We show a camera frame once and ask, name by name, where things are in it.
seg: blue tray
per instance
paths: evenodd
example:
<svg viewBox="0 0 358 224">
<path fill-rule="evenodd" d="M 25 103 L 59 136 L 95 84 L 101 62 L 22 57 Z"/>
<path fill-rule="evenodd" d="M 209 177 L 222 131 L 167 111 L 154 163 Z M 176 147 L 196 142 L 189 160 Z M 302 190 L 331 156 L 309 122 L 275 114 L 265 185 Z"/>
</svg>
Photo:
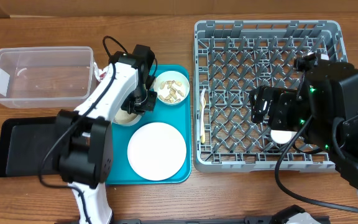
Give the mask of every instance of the blue tray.
<svg viewBox="0 0 358 224">
<path fill-rule="evenodd" d="M 155 76 L 159 76 L 166 71 L 177 71 L 182 73 L 189 79 L 189 73 L 180 65 L 158 65 L 158 70 Z M 176 128 L 186 142 L 186 159 L 180 170 L 172 177 L 161 180 L 151 181 L 137 175 L 129 165 L 127 156 L 127 147 L 132 135 L 145 124 L 153 122 L 163 122 L 172 125 Z M 157 99 L 154 111 L 146 114 L 140 121 L 130 127 L 113 124 L 112 126 L 112 148 L 113 160 L 112 168 L 106 184 L 174 184 L 185 181 L 191 173 L 191 110 L 190 110 L 190 95 L 186 99 L 175 106 L 168 106 Z"/>
</svg>

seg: white bowl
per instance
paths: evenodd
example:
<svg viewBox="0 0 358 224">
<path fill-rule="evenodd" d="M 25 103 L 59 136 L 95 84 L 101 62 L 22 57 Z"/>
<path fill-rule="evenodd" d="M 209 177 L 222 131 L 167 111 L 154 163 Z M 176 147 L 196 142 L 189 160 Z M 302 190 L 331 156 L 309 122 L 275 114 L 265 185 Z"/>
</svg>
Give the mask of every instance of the white bowl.
<svg viewBox="0 0 358 224">
<path fill-rule="evenodd" d="M 183 86 L 185 96 L 180 102 L 176 102 L 176 103 L 164 102 L 163 100 L 161 100 L 158 97 L 161 82 L 172 81 L 172 80 L 181 82 L 181 84 Z M 176 72 L 176 71 L 167 71 L 167 72 L 161 73 L 159 76 L 156 77 L 156 79 L 154 81 L 153 89 L 154 89 L 155 92 L 157 92 L 157 98 L 162 103 L 165 103 L 166 105 L 177 105 L 177 104 L 183 102 L 186 99 L 186 97 L 187 97 L 187 95 L 189 94 L 189 91 L 190 91 L 190 84 L 189 84 L 189 80 L 182 73 Z"/>
</svg>

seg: transparent container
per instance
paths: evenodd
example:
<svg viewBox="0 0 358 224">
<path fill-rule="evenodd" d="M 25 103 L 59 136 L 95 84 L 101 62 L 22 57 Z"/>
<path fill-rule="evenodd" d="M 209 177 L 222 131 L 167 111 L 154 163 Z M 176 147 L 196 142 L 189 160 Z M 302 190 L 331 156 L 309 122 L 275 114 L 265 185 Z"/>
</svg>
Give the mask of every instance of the transparent container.
<svg viewBox="0 0 358 224">
<path fill-rule="evenodd" d="M 74 108 L 96 88 L 90 47 L 0 49 L 0 104 Z"/>
</svg>

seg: gray dish rack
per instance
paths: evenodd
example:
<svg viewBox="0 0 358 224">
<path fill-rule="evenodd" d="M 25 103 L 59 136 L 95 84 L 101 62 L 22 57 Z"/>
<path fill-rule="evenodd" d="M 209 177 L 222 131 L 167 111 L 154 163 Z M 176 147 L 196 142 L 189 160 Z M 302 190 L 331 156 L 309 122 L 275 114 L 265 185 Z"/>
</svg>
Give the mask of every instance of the gray dish rack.
<svg viewBox="0 0 358 224">
<path fill-rule="evenodd" d="M 194 160 L 201 172 L 273 170 L 283 145 L 270 138 L 267 119 L 250 120 L 249 92 L 261 85 L 297 88 L 300 73 L 293 58 L 308 52 L 347 62 L 339 24 L 335 21 L 198 21 L 195 24 L 193 77 Z M 200 94 L 206 89 L 204 114 Z M 206 142 L 200 142 L 204 119 Z M 296 146 L 316 146 L 301 138 Z M 283 170 L 334 172 L 325 152 L 307 155 L 291 150 Z"/>
</svg>

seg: wooden surface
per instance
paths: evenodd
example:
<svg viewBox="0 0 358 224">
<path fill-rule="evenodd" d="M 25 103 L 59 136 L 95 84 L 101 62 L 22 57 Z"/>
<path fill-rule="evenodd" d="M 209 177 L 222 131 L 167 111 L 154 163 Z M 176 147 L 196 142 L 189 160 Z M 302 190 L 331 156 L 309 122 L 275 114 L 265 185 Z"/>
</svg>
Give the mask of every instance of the wooden surface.
<svg viewBox="0 0 358 224">
<path fill-rule="evenodd" d="M 150 46 L 159 63 L 183 65 L 192 76 L 192 33 L 195 22 L 202 19 L 332 19 L 341 25 L 349 61 L 358 68 L 358 13 L 0 19 L 0 48 L 85 45 L 94 50 L 98 65 L 103 67 L 108 58 L 101 40 L 112 35 L 129 50 L 135 44 Z M 112 43 L 109 48 L 111 52 L 118 50 Z M 13 110 L 0 105 L 0 128 L 8 118 L 55 116 L 58 110 Z M 59 177 L 47 179 L 58 182 Z M 339 174 L 283 172 L 282 181 L 307 197 L 358 206 L 356 190 Z M 333 223 L 358 223 L 358 214 L 290 198 L 276 186 L 270 171 L 205 174 L 193 168 L 182 184 L 110 186 L 108 202 L 119 219 L 240 218 L 271 215 L 297 204 L 313 215 L 330 215 Z M 0 224 L 76 218 L 78 209 L 69 190 L 46 189 L 35 177 L 0 179 Z"/>
</svg>

